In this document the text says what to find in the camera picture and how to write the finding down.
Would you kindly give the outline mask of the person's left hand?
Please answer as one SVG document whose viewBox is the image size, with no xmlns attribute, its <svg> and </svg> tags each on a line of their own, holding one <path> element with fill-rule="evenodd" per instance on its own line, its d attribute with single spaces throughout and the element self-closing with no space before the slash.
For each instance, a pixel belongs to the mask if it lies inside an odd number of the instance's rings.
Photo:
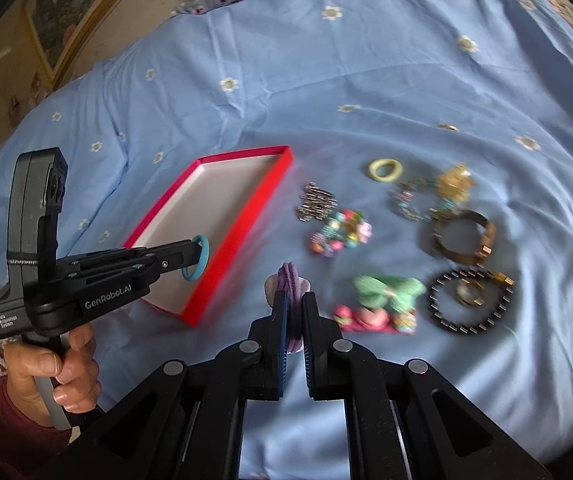
<svg viewBox="0 0 573 480">
<path fill-rule="evenodd" d="M 61 358 L 53 351 L 21 341 L 4 346 L 6 392 L 15 407 L 39 426 L 52 427 L 47 404 L 40 396 L 36 379 L 54 378 L 59 384 L 53 401 L 66 412 L 84 414 L 96 407 L 101 393 L 99 364 L 94 360 L 96 339 L 91 324 L 68 334 L 70 348 Z"/>
</svg>

